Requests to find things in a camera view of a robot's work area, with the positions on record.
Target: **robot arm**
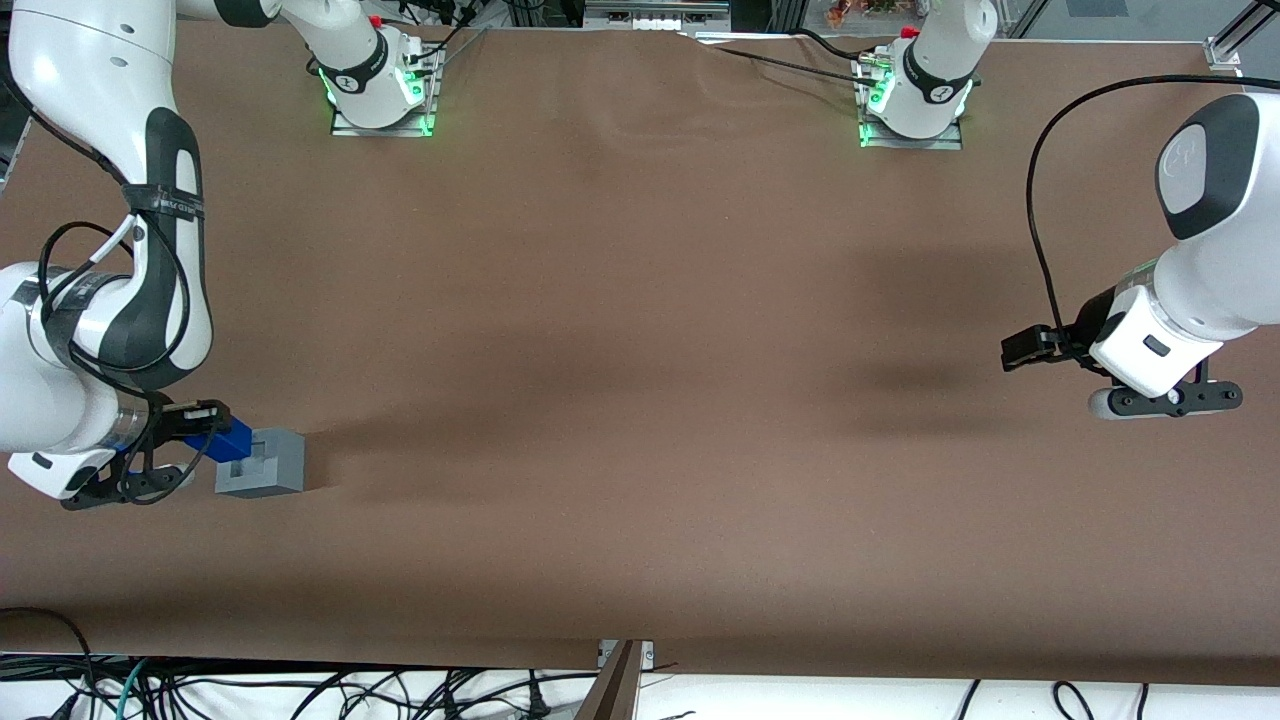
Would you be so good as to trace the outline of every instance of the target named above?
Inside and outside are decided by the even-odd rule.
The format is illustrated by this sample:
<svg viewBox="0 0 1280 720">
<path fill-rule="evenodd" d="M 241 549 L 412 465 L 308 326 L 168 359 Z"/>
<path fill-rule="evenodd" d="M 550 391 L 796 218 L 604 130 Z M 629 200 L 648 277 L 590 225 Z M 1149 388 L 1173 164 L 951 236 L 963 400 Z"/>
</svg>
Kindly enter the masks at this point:
<svg viewBox="0 0 1280 720">
<path fill-rule="evenodd" d="M 58 498 L 114 469 L 157 423 L 174 424 L 157 420 L 150 398 L 200 366 L 212 341 L 200 149 L 172 90 L 179 12 L 246 27 L 283 12 L 355 124 L 393 123 L 415 104 L 402 73 L 412 46 L 398 31 L 376 31 L 357 0 L 15 3 L 17 87 L 122 183 L 128 211 L 93 260 L 116 245 L 133 255 L 128 275 L 91 263 L 47 266 L 44 278 L 36 263 L 0 270 L 0 452 Z"/>
<path fill-rule="evenodd" d="M 904 137 L 942 135 L 964 111 L 973 70 L 997 26 L 991 0 L 933 0 L 920 35 L 888 45 L 892 77 L 868 109 Z"/>
<path fill-rule="evenodd" d="M 1229 95 L 1202 108 L 1165 145 L 1156 184 L 1178 243 L 1085 304 L 1068 337 L 1048 343 L 1087 351 L 1083 359 L 1123 386 L 1091 398 L 1103 418 L 1152 414 L 1130 405 L 1158 404 L 1169 415 L 1239 406 L 1234 383 L 1199 375 L 1225 342 L 1280 324 L 1280 95 Z M 1050 355 L 1047 331 L 1006 340 L 1005 369 L 1061 359 Z M 1197 379 L 1184 380 L 1192 370 Z"/>
</svg>

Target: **gray block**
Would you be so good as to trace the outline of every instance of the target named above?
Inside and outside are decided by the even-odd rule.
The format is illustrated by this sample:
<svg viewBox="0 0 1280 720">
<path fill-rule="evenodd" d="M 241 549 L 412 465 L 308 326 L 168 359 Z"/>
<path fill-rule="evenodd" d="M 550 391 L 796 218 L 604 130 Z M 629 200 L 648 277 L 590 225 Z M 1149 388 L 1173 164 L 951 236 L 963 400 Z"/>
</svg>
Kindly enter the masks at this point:
<svg viewBox="0 0 1280 720">
<path fill-rule="evenodd" d="M 214 492 L 234 497 L 270 497 L 302 492 L 306 441 L 284 428 L 253 430 L 253 454 L 218 464 Z"/>
</svg>

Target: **table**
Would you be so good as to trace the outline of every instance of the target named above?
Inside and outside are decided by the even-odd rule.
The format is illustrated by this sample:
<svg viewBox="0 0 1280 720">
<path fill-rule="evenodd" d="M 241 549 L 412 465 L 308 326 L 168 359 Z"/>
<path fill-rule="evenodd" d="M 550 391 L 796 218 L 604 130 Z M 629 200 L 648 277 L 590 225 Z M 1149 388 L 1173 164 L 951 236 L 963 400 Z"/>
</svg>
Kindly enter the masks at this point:
<svg viewBox="0 0 1280 720">
<path fill-rule="evenodd" d="M 170 395 L 305 433 L 315 489 L 204 468 L 73 514 L 3 478 L 5 605 L 129 653 L 593 666 L 646 637 L 687 671 L 1280 679 L 1280 333 L 1216 356 L 1247 401 L 1212 418 L 1103 423 L 1096 377 L 1000 369 L 1048 320 L 1039 128 L 1198 46 L 997 42 L 965 150 L 901 152 L 858 146 L 841 83 L 668 33 L 489 32 L 430 140 L 330 138 L 288 27 L 178 40 L 216 337 Z M 1171 242 L 1153 163 L 1216 92 L 1051 141 L 1065 309 Z M 32 132 L 0 261 L 122 210 Z"/>
</svg>

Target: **blue block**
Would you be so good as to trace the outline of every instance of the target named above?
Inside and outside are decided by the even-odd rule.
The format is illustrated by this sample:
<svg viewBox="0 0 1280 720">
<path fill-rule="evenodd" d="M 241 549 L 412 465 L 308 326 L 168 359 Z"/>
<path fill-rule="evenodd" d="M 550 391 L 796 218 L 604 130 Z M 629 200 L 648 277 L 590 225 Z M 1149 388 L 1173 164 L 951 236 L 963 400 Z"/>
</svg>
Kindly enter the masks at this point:
<svg viewBox="0 0 1280 720">
<path fill-rule="evenodd" d="M 182 438 L 182 441 L 192 448 L 200 450 L 205 447 L 207 438 L 209 436 L 200 436 Z M 253 430 L 244 423 L 241 423 L 239 418 L 232 418 L 232 429 L 214 436 L 214 441 L 209 443 L 209 451 L 205 456 L 214 462 L 232 462 L 234 460 L 243 460 L 252 454 Z"/>
</svg>

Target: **robot logo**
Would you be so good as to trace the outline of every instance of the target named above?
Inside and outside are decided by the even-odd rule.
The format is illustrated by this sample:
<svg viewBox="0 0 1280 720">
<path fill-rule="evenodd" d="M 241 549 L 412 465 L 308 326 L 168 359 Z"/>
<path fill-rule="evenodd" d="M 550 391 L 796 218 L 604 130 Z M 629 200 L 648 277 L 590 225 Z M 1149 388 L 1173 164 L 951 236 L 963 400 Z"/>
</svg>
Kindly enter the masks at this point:
<svg viewBox="0 0 1280 720">
<path fill-rule="evenodd" d="M 1192 160 L 1194 155 L 1199 152 L 1199 145 L 1196 142 L 1193 133 L 1179 133 L 1172 142 L 1169 143 L 1169 150 L 1165 151 L 1164 158 L 1164 170 L 1169 177 L 1178 177 L 1181 172 L 1192 168 Z"/>
</svg>

